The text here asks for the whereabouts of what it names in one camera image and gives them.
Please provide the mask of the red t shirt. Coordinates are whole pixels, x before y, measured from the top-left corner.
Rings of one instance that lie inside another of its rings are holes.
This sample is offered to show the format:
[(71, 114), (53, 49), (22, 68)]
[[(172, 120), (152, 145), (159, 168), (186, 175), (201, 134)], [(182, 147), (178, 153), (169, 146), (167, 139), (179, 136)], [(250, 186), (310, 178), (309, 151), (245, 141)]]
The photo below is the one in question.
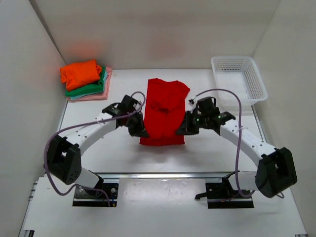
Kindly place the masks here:
[(176, 135), (185, 117), (185, 99), (190, 88), (180, 81), (148, 80), (144, 124), (149, 135), (140, 145), (184, 145), (184, 136)]

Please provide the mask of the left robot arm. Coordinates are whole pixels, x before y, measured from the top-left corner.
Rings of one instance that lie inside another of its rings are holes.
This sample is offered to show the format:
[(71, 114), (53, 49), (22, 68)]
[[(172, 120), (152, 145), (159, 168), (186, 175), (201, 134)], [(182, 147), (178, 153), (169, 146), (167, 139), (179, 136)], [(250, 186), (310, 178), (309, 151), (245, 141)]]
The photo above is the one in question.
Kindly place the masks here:
[(105, 135), (125, 126), (131, 136), (146, 134), (142, 104), (113, 103), (102, 110), (94, 121), (76, 124), (56, 132), (44, 149), (44, 169), (54, 191), (66, 196), (75, 187), (82, 187), (91, 196), (103, 192), (103, 179), (83, 168), (81, 156)]

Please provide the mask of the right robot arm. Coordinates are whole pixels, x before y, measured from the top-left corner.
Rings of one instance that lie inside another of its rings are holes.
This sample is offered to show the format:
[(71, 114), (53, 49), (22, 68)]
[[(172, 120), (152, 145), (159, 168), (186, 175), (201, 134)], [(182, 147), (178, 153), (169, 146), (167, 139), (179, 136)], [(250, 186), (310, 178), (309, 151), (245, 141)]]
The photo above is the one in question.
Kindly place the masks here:
[(200, 112), (185, 113), (184, 120), (176, 130), (177, 135), (196, 135), (201, 128), (211, 129), (219, 136), (237, 146), (237, 151), (245, 153), (256, 165), (256, 171), (235, 169), (222, 179), (221, 191), (228, 198), (238, 192), (259, 191), (272, 198), (297, 183), (297, 174), (292, 153), (286, 147), (281, 149), (254, 136), (229, 112), (208, 115)]

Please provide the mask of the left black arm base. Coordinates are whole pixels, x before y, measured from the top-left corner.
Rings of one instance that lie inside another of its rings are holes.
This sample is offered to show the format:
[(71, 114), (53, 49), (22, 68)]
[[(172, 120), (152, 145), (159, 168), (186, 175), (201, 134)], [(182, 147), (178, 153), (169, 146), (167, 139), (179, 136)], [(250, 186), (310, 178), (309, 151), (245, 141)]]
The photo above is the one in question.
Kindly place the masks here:
[(101, 188), (108, 196), (100, 191), (86, 190), (83, 187), (75, 189), (74, 207), (116, 207), (118, 202), (119, 179), (104, 179)]

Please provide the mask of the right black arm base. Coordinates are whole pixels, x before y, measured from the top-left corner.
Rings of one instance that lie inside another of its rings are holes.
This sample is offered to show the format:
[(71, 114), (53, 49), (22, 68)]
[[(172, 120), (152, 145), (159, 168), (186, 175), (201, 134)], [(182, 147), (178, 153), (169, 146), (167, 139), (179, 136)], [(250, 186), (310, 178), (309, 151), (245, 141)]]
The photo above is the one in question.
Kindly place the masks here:
[(235, 172), (220, 178), (219, 181), (206, 181), (205, 192), (196, 194), (195, 200), (207, 199), (208, 209), (247, 209), (254, 208), (251, 197), (242, 197), (229, 183)]

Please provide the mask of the folded pink t shirt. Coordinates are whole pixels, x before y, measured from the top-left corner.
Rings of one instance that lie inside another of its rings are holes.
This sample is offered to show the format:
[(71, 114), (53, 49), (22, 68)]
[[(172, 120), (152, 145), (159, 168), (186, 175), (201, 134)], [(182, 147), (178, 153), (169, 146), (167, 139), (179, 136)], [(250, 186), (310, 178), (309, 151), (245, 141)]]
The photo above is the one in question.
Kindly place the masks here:
[(70, 92), (66, 92), (68, 101), (91, 101), (91, 100), (107, 100), (110, 81), (112, 76), (112, 68), (102, 67), (100, 78), (103, 81), (96, 81), (89, 85), (83, 86)]

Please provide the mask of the white plastic basket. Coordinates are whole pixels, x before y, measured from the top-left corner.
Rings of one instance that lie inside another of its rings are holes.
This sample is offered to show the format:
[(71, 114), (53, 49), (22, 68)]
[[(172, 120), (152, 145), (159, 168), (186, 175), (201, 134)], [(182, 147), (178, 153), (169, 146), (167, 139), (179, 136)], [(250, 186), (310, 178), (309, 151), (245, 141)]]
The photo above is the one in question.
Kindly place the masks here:
[(211, 59), (216, 87), (238, 96), (242, 106), (252, 106), (268, 98), (255, 61), (248, 56), (215, 56)]

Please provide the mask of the folded orange t shirt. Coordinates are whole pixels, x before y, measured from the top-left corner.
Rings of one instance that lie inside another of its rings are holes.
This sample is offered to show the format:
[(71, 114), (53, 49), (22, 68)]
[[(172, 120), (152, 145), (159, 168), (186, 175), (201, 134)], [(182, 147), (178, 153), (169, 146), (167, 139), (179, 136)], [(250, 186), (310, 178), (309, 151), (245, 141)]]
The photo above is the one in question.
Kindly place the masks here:
[(60, 68), (61, 82), (68, 91), (72, 91), (98, 81), (101, 72), (102, 67), (97, 65), (96, 60), (72, 63)]

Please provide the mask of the aluminium table rail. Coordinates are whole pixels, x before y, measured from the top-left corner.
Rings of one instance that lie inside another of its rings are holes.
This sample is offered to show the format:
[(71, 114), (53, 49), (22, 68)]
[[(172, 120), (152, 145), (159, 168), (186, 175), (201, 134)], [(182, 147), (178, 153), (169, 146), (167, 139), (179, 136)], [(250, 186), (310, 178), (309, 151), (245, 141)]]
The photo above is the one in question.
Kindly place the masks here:
[(231, 172), (97, 172), (104, 179), (221, 179)]

